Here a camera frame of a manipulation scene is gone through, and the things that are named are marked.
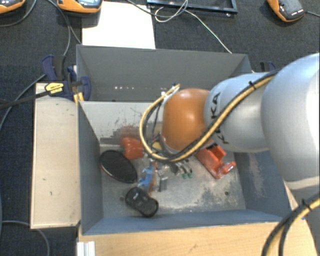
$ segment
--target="gray bin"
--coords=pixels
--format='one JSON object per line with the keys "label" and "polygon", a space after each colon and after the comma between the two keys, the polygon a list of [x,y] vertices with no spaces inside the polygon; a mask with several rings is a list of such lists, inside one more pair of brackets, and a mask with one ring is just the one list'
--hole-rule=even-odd
{"label": "gray bin", "polygon": [[[152,194],[159,201],[152,218],[140,216],[123,200],[137,184],[121,183],[99,168],[102,151],[116,149],[123,136],[137,137],[142,112],[162,91],[174,83],[210,90],[249,73],[245,54],[78,45],[76,64],[78,77],[88,75],[93,88],[77,113],[83,235],[274,222],[290,212],[269,152],[228,153],[225,160],[235,160],[237,167],[220,180],[191,158],[194,178],[168,173],[168,189]],[[141,177],[148,162],[133,164]]]}

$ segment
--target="bin floor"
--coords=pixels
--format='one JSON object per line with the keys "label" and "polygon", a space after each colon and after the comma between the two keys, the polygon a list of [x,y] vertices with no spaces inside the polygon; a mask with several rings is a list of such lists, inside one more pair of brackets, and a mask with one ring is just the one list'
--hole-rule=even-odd
{"label": "bin floor", "polygon": [[[227,153],[225,162],[234,160],[233,153]],[[145,157],[132,161],[139,178],[144,178],[142,170],[149,166]],[[207,211],[244,210],[245,200],[240,184],[237,168],[234,168],[221,179],[215,179],[195,158],[189,159],[193,177],[183,179],[181,174],[174,174],[170,169],[165,170],[168,176],[167,190],[154,191],[151,196],[159,202],[157,214],[176,214]],[[139,216],[140,213],[128,207],[125,203],[126,193],[138,182],[122,183],[101,172],[103,189],[104,217]]]}

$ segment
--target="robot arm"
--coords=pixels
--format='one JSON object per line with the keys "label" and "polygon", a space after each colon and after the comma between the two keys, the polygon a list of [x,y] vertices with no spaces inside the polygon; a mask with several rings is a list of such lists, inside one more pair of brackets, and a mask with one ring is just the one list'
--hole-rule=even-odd
{"label": "robot arm", "polygon": [[[210,140],[232,152],[269,150],[298,201],[319,193],[319,53],[298,59],[280,71],[250,73],[222,81],[205,100],[193,100],[190,93],[189,104],[204,106],[203,116],[192,107],[179,107],[180,101],[186,100],[181,92],[165,104],[163,125],[168,121],[166,106],[170,105],[171,111],[178,110],[187,117],[183,124],[171,118],[172,129],[181,124],[186,127],[190,120],[195,120],[196,132],[182,135],[165,130],[165,136],[160,138],[166,154],[147,143],[146,118],[161,105],[165,97],[162,96],[147,109],[140,122],[140,138],[151,158],[179,162],[206,147]],[[186,136],[188,143],[181,146]],[[319,241],[319,209],[312,211],[307,220]]]}

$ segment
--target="orange object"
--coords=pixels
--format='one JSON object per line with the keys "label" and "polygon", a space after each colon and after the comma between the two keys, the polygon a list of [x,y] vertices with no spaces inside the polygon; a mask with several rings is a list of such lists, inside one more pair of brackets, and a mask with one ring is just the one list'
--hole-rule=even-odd
{"label": "orange object", "polygon": [[125,137],[121,140],[121,144],[124,147],[123,155],[128,160],[144,157],[144,146],[140,140],[131,137]]}
{"label": "orange object", "polygon": [[218,180],[236,166],[234,161],[224,163],[222,158],[224,158],[225,155],[226,152],[217,145],[210,149],[201,149],[195,157],[203,164],[209,173]]}

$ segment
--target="gray carpet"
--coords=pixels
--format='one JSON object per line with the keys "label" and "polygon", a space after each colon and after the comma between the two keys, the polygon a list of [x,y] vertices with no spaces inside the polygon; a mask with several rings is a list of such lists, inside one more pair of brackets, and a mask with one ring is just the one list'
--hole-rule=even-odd
{"label": "gray carpet", "polygon": [[[307,11],[320,13],[319,0],[301,0]],[[27,0],[26,9],[32,2]],[[254,71],[260,61],[272,61],[278,68],[320,49],[320,19],[307,14],[301,20],[284,23],[265,0],[236,0],[238,14],[228,18],[213,13],[199,14],[233,53],[248,54]],[[14,21],[0,18],[0,25]],[[71,18],[75,33],[81,36],[81,19]],[[158,49],[225,52],[219,42],[187,13],[168,23],[153,21]],[[45,0],[38,0],[33,12],[19,25],[0,28],[0,99],[12,101],[42,75],[43,57],[64,52],[68,30],[61,15]],[[71,38],[66,66],[76,63],[76,41]],[[29,90],[25,95],[33,94]],[[0,119],[5,114],[0,110]],[[33,103],[15,107],[0,132],[0,194],[4,220],[29,222],[33,148]],[[46,229],[52,256],[75,254],[76,229]],[[45,255],[46,247],[38,233],[5,225],[0,240],[1,256]]]}

